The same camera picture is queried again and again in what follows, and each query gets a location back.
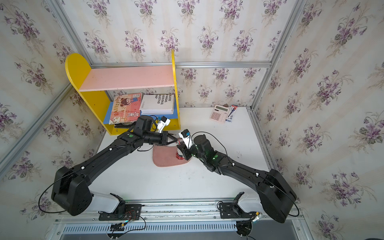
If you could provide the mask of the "pink corduroy handbag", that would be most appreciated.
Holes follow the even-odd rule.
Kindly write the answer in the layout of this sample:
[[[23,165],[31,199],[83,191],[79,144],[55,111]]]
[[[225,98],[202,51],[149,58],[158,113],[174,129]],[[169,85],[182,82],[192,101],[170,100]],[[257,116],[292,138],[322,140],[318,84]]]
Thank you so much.
[[[177,150],[177,146],[154,146],[153,163],[159,168],[174,167],[189,163],[189,160],[178,160],[176,158]]]

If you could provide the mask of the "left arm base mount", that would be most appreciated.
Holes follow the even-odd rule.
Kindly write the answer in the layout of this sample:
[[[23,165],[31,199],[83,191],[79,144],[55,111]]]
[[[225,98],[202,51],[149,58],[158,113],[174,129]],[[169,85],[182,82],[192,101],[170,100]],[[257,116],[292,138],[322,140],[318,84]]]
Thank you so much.
[[[142,205],[128,204],[123,198],[110,193],[109,195],[92,193],[91,204],[85,213],[99,213],[99,221],[137,221],[140,219]]]

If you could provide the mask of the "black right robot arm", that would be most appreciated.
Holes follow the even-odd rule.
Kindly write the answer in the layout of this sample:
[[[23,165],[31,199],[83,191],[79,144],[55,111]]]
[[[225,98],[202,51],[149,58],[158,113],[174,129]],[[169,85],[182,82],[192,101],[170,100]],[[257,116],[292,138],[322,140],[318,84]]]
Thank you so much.
[[[233,178],[259,195],[265,213],[278,223],[284,223],[296,205],[297,195],[283,175],[275,169],[262,171],[236,162],[214,150],[204,132],[192,138],[188,130],[179,133],[182,143],[177,145],[183,157],[199,159],[210,171]]]

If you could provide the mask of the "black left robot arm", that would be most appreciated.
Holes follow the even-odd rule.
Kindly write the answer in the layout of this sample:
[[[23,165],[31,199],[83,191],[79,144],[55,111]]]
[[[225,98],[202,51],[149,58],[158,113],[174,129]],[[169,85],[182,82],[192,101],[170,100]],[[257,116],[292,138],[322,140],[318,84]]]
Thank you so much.
[[[91,210],[114,214],[122,219],[126,215],[125,200],[116,194],[91,192],[89,186],[115,162],[143,144],[167,146],[176,143],[178,139],[164,131],[170,122],[166,117],[155,121],[151,116],[140,116],[134,126],[90,159],[72,168],[57,170],[51,199],[71,216]]]

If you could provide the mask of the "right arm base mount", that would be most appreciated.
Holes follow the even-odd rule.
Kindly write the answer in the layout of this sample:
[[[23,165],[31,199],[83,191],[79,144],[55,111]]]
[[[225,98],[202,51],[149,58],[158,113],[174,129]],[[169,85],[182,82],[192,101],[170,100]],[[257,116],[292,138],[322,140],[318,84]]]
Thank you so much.
[[[232,201],[219,201],[217,209],[221,219],[252,219],[264,211],[259,195],[245,192],[238,193]]]

